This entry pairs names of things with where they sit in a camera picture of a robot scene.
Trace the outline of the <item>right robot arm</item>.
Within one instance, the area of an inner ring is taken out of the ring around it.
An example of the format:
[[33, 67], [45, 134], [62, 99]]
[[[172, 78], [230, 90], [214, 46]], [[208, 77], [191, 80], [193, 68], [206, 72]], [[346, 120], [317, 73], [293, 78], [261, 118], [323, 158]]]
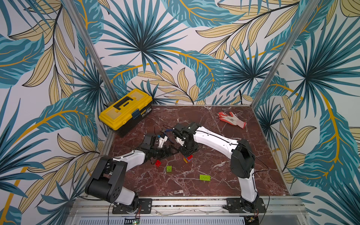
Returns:
[[254, 178], [255, 155], [247, 140], [226, 138], [194, 122], [187, 126], [177, 124], [172, 132], [180, 145], [179, 151], [185, 157], [198, 151], [199, 145], [202, 144], [229, 158], [231, 172], [239, 179], [241, 198], [246, 202], [255, 203], [258, 198]]

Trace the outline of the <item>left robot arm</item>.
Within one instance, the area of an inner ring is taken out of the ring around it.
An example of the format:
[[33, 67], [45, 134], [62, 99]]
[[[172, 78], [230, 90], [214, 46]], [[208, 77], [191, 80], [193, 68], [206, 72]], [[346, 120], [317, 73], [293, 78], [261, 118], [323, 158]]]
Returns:
[[165, 135], [145, 135], [131, 152], [120, 157], [101, 157], [87, 181], [85, 194], [109, 203], [137, 206], [137, 194], [123, 186], [126, 172], [152, 159], [161, 160], [179, 153], [172, 144], [165, 145], [167, 140]]

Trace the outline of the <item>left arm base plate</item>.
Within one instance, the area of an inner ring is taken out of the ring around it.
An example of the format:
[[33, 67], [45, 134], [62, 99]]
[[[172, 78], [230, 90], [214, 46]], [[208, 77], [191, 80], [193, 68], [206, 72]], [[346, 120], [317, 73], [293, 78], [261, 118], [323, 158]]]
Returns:
[[115, 203], [112, 214], [150, 214], [152, 210], [151, 198], [135, 198], [130, 205]]

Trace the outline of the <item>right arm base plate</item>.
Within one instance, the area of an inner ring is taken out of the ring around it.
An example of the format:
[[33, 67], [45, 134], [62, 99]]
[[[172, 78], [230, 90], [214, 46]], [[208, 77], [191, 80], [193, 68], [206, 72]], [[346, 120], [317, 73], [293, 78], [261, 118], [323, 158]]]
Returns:
[[241, 198], [227, 198], [223, 209], [228, 210], [229, 213], [247, 213], [257, 214], [265, 213], [266, 207], [262, 198], [256, 198], [255, 201], [249, 202]]

